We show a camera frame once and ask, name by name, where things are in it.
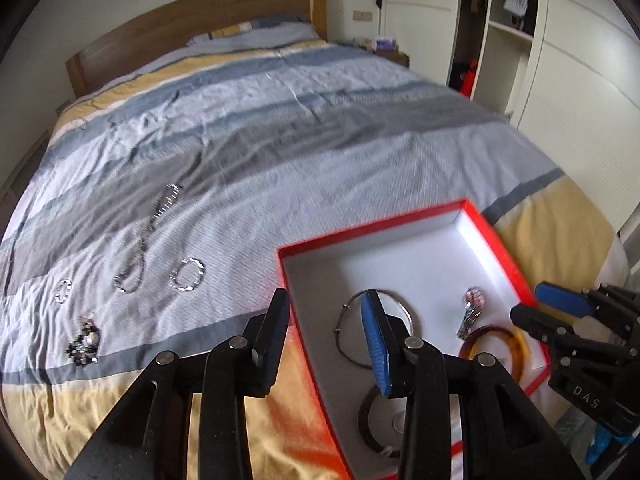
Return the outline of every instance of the white wardrobe door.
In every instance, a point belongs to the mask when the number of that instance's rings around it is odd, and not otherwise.
[[[520,130],[619,229],[640,202],[640,41],[611,0],[549,0]]]
[[[411,69],[446,84],[460,0],[383,0],[382,34],[398,41]]]

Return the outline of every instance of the bed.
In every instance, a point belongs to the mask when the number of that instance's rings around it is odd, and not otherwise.
[[[308,23],[185,46],[277,13]],[[0,408],[46,478],[63,477],[159,351],[208,351],[262,311],[280,285],[279,246],[470,198],[531,285],[624,279],[601,213],[502,118],[325,40],[326,0],[179,0],[67,62],[78,101],[0,245]],[[138,288],[124,294],[114,277],[169,184],[179,197],[145,239]],[[189,292],[170,286],[183,258],[204,265]],[[64,351],[83,317],[101,341],[97,363],[76,367]],[[540,397],[555,420],[562,404]],[[293,328],[271,395],[247,399],[246,413],[256,479],[348,478]]]

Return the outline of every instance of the wooden headboard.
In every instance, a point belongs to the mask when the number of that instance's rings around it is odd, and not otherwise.
[[[309,20],[326,40],[326,0],[178,0],[133,18],[66,62],[76,97],[89,94],[197,34],[279,13]]]

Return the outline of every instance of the amber bangle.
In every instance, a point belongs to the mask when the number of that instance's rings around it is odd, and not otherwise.
[[[462,348],[458,353],[458,357],[462,357],[464,359],[472,359],[474,357],[472,351],[476,342],[478,342],[481,337],[488,334],[499,337],[508,346],[509,353],[511,354],[511,362],[513,364],[511,377],[513,377],[513,379],[517,383],[519,383],[520,379],[522,378],[522,373],[524,372],[524,355],[526,351],[523,346],[525,345],[525,343],[517,336],[515,336],[510,330],[507,330],[504,327],[487,325],[474,330],[471,334],[469,334],[465,342],[462,343]]]

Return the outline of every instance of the blue gripper pad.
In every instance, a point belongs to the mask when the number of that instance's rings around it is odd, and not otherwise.
[[[367,338],[367,348],[369,349],[369,357],[371,358],[373,377],[376,380],[380,393],[388,396],[391,393],[389,354],[386,351],[373,306],[366,294],[363,295],[360,303],[360,315],[362,316],[364,335]]]
[[[575,317],[591,316],[593,308],[579,292],[542,282],[536,287],[536,299]]]

